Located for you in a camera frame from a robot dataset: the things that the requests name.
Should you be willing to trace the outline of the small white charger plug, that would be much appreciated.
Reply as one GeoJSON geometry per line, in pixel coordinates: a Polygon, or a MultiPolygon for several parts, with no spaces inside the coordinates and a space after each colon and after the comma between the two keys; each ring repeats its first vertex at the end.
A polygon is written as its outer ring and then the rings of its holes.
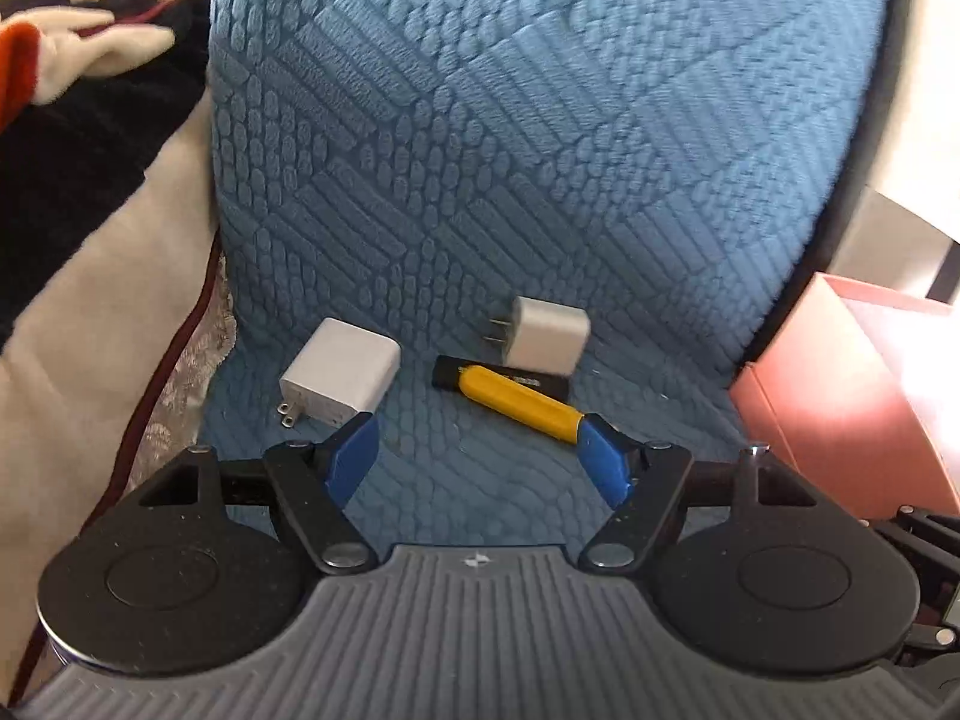
{"type": "Polygon", "coordinates": [[[491,319],[483,340],[498,346],[503,366],[569,379],[589,337],[590,318],[585,310],[517,296],[511,316],[491,319]]]}

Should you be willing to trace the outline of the large white charger plug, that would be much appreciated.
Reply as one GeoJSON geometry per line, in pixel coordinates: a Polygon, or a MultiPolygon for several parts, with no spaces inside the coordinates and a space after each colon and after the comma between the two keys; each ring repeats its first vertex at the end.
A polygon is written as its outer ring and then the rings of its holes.
{"type": "Polygon", "coordinates": [[[280,377],[280,424],[291,429],[311,418],[342,427],[358,413],[372,413],[399,367],[397,341],[327,317],[280,377]]]}

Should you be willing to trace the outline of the black yellow marker pen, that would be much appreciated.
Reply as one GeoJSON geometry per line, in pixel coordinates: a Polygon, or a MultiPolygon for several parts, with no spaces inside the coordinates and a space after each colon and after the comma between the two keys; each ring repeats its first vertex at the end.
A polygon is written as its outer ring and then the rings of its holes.
{"type": "Polygon", "coordinates": [[[569,445],[578,442],[583,413],[568,403],[566,377],[439,355],[431,383],[537,433],[569,445]]]}

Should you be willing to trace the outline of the pink storage box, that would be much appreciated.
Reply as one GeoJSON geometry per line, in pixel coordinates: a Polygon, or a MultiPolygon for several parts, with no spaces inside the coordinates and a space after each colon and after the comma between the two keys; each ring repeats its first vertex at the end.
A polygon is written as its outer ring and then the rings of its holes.
{"type": "Polygon", "coordinates": [[[958,512],[958,309],[818,273],[731,398],[846,511],[958,512]]]}

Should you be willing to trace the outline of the cream blanket with maroon trim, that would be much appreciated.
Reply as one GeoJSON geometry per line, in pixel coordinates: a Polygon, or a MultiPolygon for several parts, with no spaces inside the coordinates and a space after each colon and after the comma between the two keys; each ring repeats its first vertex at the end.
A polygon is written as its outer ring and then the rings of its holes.
{"type": "Polygon", "coordinates": [[[2,699],[43,674],[37,582],[192,444],[236,324],[212,187],[212,101],[16,321],[2,351],[2,699]]]}

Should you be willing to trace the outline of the blue textured chair cushion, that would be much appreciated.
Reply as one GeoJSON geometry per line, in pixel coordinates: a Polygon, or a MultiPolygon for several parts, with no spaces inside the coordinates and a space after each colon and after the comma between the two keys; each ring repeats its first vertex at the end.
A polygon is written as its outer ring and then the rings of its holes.
{"type": "Polygon", "coordinates": [[[213,0],[213,176],[238,321],[202,436],[285,439],[327,317],[402,349],[348,507],[397,543],[563,544],[607,518],[573,450],[436,390],[519,296],[592,323],[574,403],[704,460],[835,190],[887,0],[213,0]]]}

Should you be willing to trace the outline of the red black white patterned blanket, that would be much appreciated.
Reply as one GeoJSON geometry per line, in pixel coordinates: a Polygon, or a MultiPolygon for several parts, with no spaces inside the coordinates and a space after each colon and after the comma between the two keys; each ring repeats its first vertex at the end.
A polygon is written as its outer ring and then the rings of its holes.
{"type": "Polygon", "coordinates": [[[2,0],[2,333],[205,89],[210,0],[2,0]]]}

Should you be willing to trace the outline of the black chair frame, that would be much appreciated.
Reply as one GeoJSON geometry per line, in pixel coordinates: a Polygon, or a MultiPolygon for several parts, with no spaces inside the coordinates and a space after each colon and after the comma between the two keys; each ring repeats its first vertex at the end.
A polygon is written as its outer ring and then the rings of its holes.
{"type": "Polygon", "coordinates": [[[850,148],[846,151],[832,193],[818,215],[811,240],[794,266],[793,273],[740,356],[737,372],[742,371],[747,362],[755,362],[770,346],[815,273],[827,270],[832,263],[844,234],[850,229],[862,190],[869,182],[871,169],[880,160],[882,140],[893,119],[896,90],[905,76],[903,67],[907,58],[913,10],[913,0],[887,0],[874,71],[862,99],[850,148]]]}

